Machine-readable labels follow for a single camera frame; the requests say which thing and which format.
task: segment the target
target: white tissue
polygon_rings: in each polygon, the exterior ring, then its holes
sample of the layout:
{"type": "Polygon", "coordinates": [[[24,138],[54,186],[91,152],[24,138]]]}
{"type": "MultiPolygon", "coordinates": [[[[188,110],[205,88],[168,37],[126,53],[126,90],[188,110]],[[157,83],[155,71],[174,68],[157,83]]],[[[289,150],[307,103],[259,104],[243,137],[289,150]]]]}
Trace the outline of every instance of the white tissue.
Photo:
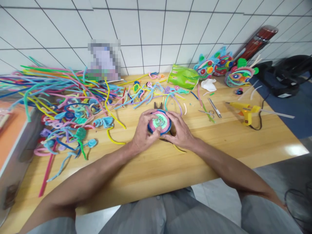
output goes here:
{"type": "Polygon", "coordinates": [[[209,92],[216,91],[217,89],[216,89],[215,85],[213,84],[214,82],[216,82],[215,79],[204,80],[201,83],[201,87],[208,90],[209,92]]]}

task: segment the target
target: person's left hand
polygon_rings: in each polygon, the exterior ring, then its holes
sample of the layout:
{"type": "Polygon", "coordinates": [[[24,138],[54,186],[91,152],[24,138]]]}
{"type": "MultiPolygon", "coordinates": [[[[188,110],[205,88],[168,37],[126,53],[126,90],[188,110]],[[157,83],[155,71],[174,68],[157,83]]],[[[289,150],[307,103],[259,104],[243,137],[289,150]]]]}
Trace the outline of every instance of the person's left hand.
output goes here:
{"type": "Polygon", "coordinates": [[[157,111],[156,109],[149,109],[144,111],[140,118],[138,126],[136,127],[136,133],[131,141],[131,148],[136,153],[141,153],[144,150],[147,150],[159,137],[161,127],[156,128],[152,135],[149,134],[147,130],[147,125],[151,119],[157,119],[156,115],[151,113],[157,111]]]}

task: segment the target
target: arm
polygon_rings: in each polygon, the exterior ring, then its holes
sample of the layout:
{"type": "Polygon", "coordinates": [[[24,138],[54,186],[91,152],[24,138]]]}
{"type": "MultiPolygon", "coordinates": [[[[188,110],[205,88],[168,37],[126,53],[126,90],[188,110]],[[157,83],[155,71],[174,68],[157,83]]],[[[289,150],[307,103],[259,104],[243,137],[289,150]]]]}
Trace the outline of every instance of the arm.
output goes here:
{"type": "Polygon", "coordinates": [[[195,138],[179,114],[173,111],[166,114],[176,128],[176,136],[163,135],[166,140],[201,157],[229,187],[237,190],[241,200],[246,195],[261,196],[286,210],[274,190],[257,173],[237,159],[195,138]]]}
{"type": "Polygon", "coordinates": [[[92,197],[118,170],[139,153],[148,149],[160,136],[161,127],[153,135],[147,132],[147,125],[155,109],[143,112],[139,119],[133,140],[120,149],[104,155],[102,158],[80,169],[52,190],[37,206],[22,227],[24,234],[36,226],[57,217],[71,217],[75,220],[77,205],[92,197]]]}

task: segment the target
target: colorful coil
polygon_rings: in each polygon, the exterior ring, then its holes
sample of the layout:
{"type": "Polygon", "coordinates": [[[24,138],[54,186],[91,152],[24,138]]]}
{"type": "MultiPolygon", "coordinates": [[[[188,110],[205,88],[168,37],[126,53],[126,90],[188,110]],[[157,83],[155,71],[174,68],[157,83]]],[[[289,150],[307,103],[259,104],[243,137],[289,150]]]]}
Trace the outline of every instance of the colorful coil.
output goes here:
{"type": "Polygon", "coordinates": [[[171,120],[166,115],[166,112],[163,110],[158,109],[156,112],[152,113],[158,116],[158,119],[150,120],[149,124],[147,125],[148,131],[153,133],[157,127],[162,127],[160,131],[160,135],[166,134],[171,129],[171,120]]]}

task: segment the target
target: yellow glue gun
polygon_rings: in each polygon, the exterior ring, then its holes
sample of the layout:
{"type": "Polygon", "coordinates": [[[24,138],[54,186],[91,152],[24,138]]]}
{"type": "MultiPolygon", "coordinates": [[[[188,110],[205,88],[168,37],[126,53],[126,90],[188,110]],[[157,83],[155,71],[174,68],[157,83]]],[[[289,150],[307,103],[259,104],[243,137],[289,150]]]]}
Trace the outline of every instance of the yellow glue gun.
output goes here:
{"type": "Polygon", "coordinates": [[[243,122],[243,125],[245,126],[251,125],[252,113],[258,113],[261,110],[260,106],[251,106],[246,103],[239,102],[226,102],[226,103],[240,110],[238,114],[245,117],[245,121],[243,122]]]}

